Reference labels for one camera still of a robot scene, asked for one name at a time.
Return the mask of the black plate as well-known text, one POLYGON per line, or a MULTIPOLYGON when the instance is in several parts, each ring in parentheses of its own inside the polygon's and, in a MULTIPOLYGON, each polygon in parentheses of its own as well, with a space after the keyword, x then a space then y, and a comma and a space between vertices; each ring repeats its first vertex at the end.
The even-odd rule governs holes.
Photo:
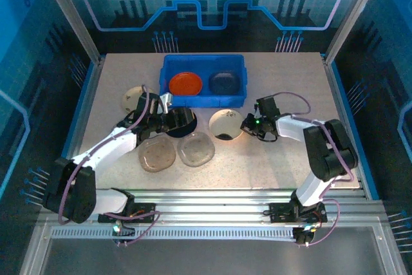
MULTIPOLYGON (((178 108, 174 108, 174 109, 190 109, 190 108, 178 107, 178 108)), ((170 137, 173 137, 173 138, 183 138, 183 137, 189 135, 197 127, 198 121, 197 121, 196 114, 193 112, 193 121, 186 121, 186 122, 187 122, 187 126, 185 127, 185 130, 183 132, 181 132, 181 133, 171 133, 170 132, 170 133, 166 133, 166 134, 169 135, 170 137)))

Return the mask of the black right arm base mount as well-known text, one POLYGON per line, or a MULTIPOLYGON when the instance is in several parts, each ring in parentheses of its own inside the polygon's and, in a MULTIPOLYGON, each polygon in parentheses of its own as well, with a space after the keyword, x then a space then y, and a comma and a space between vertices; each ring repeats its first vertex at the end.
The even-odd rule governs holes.
POLYGON ((328 217, 322 202, 311 206, 295 203, 271 203, 263 214, 270 217, 271 223, 326 223, 328 217))

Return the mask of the orange plate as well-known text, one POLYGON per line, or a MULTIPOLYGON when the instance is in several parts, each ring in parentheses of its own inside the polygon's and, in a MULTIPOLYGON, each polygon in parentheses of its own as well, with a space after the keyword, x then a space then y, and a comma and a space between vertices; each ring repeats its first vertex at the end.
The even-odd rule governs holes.
POLYGON ((178 73, 169 81, 169 91, 177 96, 195 96, 202 88, 202 79, 193 72, 178 73))

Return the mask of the aluminium and blue side rail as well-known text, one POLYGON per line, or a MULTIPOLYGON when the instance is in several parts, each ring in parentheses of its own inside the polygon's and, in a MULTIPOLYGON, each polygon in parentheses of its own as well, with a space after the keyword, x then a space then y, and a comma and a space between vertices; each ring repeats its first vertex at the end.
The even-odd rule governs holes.
POLYGON ((51 180, 48 182, 48 187, 59 185, 59 180, 62 176, 65 164, 67 164, 67 161, 73 156, 80 153, 82 139, 88 123, 89 114, 91 112, 105 58, 105 55, 101 55, 97 64, 90 63, 61 156, 54 161, 50 169, 51 180))
POLYGON ((377 192, 377 187, 371 173, 370 165, 366 157, 359 132, 355 125, 355 119, 350 109, 350 105, 344 90, 344 86, 334 62, 328 64, 326 62, 326 55, 321 54, 324 69, 328 82, 332 91, 333 99, 338 111, 338 115, 348 131, 348 136, 353 143, 359 159, 358 167, 355 169, 356 175, 362 184, 363 191, 366 198, 369 200, 379 200, 380 196, 377 192))

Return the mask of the aluminium front frame rails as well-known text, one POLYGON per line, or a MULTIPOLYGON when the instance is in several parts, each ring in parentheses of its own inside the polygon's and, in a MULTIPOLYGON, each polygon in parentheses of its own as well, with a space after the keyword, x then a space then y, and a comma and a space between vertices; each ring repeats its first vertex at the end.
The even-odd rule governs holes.
MULTIPOLYGON (((164 226, 268 226, 263 216, 269 203, 287 203, 292 192, 277 189, 228 190, 135 190, 138 203, 155 203, 164 226)), ((324 201, 327 226, 367 227, 386 222, 380 200, 366 198, 364 191, 332 189, 324 201)))

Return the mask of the brownish glass plate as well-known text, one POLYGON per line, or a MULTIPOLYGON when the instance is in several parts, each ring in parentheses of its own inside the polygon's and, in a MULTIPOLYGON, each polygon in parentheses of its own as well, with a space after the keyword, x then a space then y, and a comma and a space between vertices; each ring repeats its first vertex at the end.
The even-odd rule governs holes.
POLYGON ((157 173, 174 164, 176 151, 167 137, 154 137, 138 147, 138 159, 144 171, 157 173))

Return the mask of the aluminium frame post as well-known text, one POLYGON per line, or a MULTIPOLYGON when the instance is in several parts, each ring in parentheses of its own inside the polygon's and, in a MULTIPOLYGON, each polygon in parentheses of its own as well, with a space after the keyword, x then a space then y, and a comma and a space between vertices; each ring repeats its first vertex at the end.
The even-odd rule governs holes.
POLYGON ((342 48, 346 39, 348 38, 352 28, 354 27, 357 19, 365 9, 369 0, 353 0, 342 23, 337 29, 326 53, 324 56, 324 63, 330 66, 336 58, 339 50, 342 48))
POLYGON ((66 20, 93 64, 99 64, 100 53, 72 0, 56 0, 66 20))

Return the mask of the clear glass plate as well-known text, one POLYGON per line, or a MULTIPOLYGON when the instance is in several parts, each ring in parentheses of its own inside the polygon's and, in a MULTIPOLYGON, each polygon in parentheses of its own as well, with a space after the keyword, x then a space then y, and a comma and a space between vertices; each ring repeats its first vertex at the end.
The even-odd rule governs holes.
POLYGON ((193 132, 179 141, 177 151, 185 165, 200 167, 212 160, 215 147, 208 135, 202 132, 193 132))

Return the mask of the small controller board with LED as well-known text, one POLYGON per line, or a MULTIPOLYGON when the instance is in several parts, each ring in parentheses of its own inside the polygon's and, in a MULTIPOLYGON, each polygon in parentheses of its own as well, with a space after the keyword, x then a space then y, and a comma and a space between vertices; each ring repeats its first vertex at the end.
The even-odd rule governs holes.
POLYGON ((307 225, 305 227, 294 227, 292 234, 297 245, 308 247, 313 241, 316 231, 315 226, 307 225))
POLYGON ((121 220, 116 220, 113 225, 113 242, 117 247, 121 245, 127 246, 127 244, 131 241, 129 237, 135 236, 135 229, 132 227, 127 227, 123 224, 121 220))

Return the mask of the blue plastic bin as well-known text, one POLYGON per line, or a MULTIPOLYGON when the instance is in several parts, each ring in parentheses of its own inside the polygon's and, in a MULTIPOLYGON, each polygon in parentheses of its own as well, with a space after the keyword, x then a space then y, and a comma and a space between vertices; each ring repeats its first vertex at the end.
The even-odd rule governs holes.
POLYGON ((169 92, 169 81, 181 72, 200 76, 203 88, 195 96, 173 95, 173 106, 189 108, 240 108, 247 97, 247 69, 239 54, 170 54, 160 70, 160 93, 169 92))

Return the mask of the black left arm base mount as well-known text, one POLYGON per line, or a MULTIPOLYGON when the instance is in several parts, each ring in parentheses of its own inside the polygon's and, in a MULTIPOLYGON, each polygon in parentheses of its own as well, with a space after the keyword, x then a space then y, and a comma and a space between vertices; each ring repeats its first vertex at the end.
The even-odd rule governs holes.
MULTIPOLYGON (((125 210, 121 213, 118 213, 118 216, 126 216, 126 217, 134 217, 138 215, 143 215, 147 213, 154 212, 156 210, 155 203, 132 203, 131 205, 127 206, 125 210)), ((155 215, 152 214, 150 216, 144 218, 138 218, 134 220, 121 220, 121 222, 126 223, 152 223, 155 219, 155 215)), ((113 218, 107 216, 105 214, 98 215, 98 223, 115 223, 118 218, 113 218)))

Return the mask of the cream floral plate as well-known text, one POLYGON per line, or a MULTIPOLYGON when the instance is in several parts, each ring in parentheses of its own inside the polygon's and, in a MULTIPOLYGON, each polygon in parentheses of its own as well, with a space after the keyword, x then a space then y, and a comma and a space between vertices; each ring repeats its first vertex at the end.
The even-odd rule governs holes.
POLYGON ((143 87, 135 86, 127 90, 122 96, 121 106, 126 113, 134 111, 138 106, 138 101, 141 95, 145 93, 143 87))

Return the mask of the grey metal front panel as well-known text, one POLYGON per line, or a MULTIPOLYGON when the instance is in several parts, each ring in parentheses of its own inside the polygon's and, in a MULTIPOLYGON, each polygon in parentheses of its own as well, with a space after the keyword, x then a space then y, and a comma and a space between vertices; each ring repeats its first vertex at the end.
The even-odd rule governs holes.
POLYGON ((338 235, 309 248, 265 241, 54 240, 41 275, 386 275, 376 248, 338 235))

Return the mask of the white bowl with black pattern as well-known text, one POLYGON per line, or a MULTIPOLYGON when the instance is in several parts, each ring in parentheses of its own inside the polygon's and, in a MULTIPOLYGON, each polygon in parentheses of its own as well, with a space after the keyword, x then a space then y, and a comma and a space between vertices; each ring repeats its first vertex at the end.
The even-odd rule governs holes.
POLYGON ((243 115, 234 109, 220 109, 209 119, 209 131, 220 140, 235 140, 241 136, 243 115))

